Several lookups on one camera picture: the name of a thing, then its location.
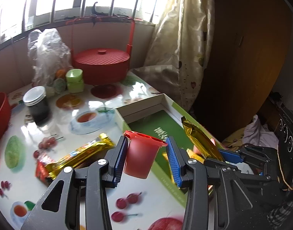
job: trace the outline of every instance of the green jar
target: green jar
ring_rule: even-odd
[[[71,94],[77,94],[84,90],[83,70],[71,69],[66,73],[67,87]]]

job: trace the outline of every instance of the beige curtain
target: beige curtain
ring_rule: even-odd
[[[133,72],[186,111],[200,91],[214,30],[214,0],[168,0],[147,57]]]

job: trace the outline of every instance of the wooden door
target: wooden door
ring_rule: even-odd
[[[215,0],[213,45],[194,109],[219,140],[259,110],[285,61],[290,34],[284,0]]]

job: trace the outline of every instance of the red basket lid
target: red basket lid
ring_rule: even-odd
[[[129,60],[130,55],[113,48],[94,48],[83,51],[75,56],[75,61],[87,65],[108,65]]]

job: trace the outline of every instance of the red cup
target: red cup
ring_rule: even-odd
[[[135,131],[125,131],[124,135],[131,141],[128,146],[124,173],[146,179],[160,147],[167,143]]]

